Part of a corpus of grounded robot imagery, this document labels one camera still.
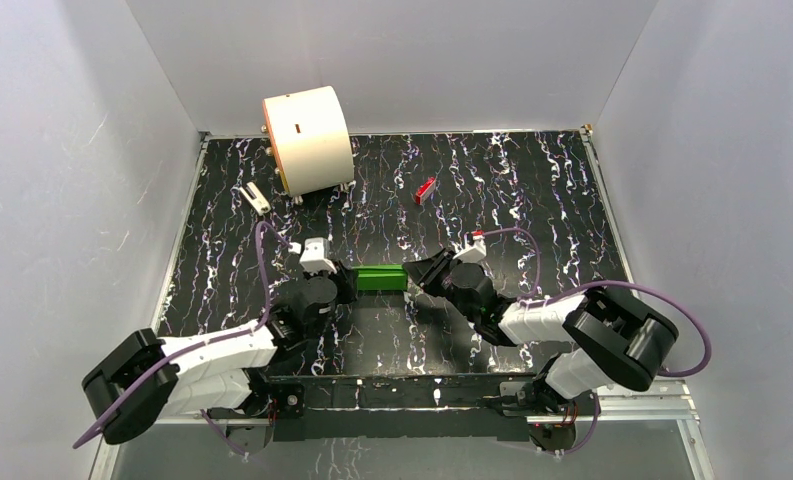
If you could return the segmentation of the green paper box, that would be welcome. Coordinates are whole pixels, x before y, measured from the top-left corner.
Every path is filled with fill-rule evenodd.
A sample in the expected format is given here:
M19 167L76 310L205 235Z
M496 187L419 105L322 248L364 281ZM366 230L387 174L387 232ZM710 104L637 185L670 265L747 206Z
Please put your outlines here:
M400 264L357 266L353 271L359 292L404 292L408 289L408 274Z

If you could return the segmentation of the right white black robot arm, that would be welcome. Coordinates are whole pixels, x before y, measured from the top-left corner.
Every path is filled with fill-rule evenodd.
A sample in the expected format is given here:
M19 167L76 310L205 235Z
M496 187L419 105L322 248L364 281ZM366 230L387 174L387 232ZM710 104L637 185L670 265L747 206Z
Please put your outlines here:
M627 282L597 281L561 299L526 300L499 293L481 262L484 252L443 249L403 265L424 293L452 304L482 340L504 347L530 342L576 344L549 360L531 385L516 393L549 414L579 395L618 384L647 390L678 339L666 316L634 296Z

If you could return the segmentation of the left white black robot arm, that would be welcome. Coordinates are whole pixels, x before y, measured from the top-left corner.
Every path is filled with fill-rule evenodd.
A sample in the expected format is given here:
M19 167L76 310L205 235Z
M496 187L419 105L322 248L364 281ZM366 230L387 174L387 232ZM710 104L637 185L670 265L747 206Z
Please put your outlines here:
M134 331L83 378L96 419L73 446L96 437L122 444L161 418L202 410L262 414L271 391L261 370L302 354L337 307L356 300L357 280L355 270L338 264L333 272L306 275L263 320L187 337Z

